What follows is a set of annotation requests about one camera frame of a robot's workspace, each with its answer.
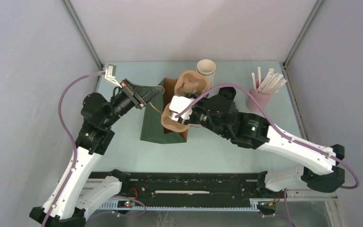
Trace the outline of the green paper bag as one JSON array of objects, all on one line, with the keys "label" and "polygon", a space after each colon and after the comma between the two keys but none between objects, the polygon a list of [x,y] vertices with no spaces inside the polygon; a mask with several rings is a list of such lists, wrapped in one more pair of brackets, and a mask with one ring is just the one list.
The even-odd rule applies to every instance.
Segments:
[{"label": "green paper bag", "polygon": [[175,132],[162,125],[165,117],[162,115],[164,109],[170,103],[174,95],[174,87],[177,80],[164,78],[159,85],[164,88],[164,93],[156,95],[146,106],[140,140],[157,144],[185,143],[188,131]]}]

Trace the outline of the single brown pulp cup carrier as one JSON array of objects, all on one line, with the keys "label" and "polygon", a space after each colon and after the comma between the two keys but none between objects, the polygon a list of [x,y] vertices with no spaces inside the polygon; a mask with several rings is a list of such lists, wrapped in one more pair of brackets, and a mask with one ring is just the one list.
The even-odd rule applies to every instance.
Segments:
[{"label": "single brown pulp cup carrier", "polygon": [[209,90],[209,81],[200,73],[187,70],[183,72],[173,89],[174,95],[169,104],[163,110],[161,115],[161,125],[174,132],[184,132],[190,128],[187,120],[190,118],[192,109],[189,108],[182,113],[195,99],[187,98],[187,94],[201,95]]}]

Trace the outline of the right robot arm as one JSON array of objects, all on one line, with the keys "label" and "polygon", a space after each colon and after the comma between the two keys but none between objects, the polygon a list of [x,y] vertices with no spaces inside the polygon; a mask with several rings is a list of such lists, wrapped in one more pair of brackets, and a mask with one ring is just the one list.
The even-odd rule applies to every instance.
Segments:
[{"label": "right robot arm", "polygon": [[327,147],[327,155],[322,155],[313,150],[318,145],[272,126],[260,115],[239,112],[233,100],[221,95],[199,100],[188,116],[189,123],[199,124],[238,147],[273,152],[298,163],[279,172],[261,172],[256,184],[260,197],[302,186],[330,193],[345,183],[345,171],[334,160],[344,158],[344,147],[339,144]]}]

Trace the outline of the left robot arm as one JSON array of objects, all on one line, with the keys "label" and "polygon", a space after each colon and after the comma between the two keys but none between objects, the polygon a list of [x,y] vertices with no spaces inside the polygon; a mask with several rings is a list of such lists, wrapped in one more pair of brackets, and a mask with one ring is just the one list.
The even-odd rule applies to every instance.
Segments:
[{"label": "left robot arm", "polygon": [[87,95],[81,130],[76,139],[70,138],[69,164],[50,198],[43,206],[32,208],[30,218],[43,227],[83,227],[112,196],[127,196],[130,183],[112,174],[84,196],[80,194],[115,135],[111,127],[133,107],[142,109],[163,91],[160,86],[141,86],[124,79],[110,100],[97,92]]}]

